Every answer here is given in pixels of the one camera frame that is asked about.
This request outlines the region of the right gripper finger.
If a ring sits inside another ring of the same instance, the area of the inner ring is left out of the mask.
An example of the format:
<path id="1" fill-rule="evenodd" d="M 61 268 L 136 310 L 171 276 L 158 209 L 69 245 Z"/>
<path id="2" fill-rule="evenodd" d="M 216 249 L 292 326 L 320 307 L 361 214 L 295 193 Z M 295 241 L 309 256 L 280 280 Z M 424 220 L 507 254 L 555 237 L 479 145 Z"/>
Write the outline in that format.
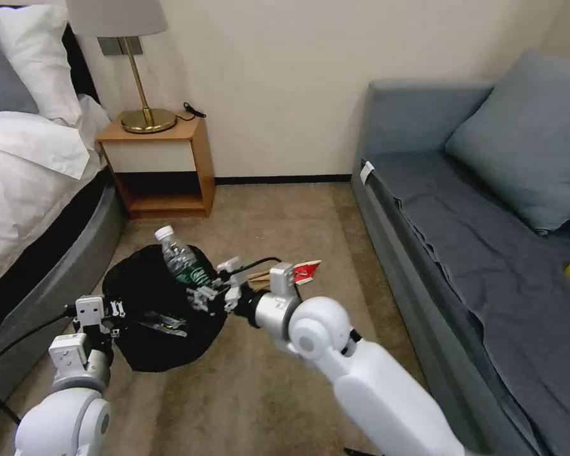
<path id="1" fill-rule="evenodd" d="M 217 312 L 224 309 L 227 289 L 213 289 L 208 286 L 186 288 L 187 301 L 194 310 Z"/>
<path id="2" fill-rule="evenodd" d="M 226 293 L 231 288 L 230 280 L 223 281 L 221 278 L 217 278 L 208 284 L 198 286 L 195 289 L 195 295 L 200 296 L 218 296 L 220 294 Z"/>

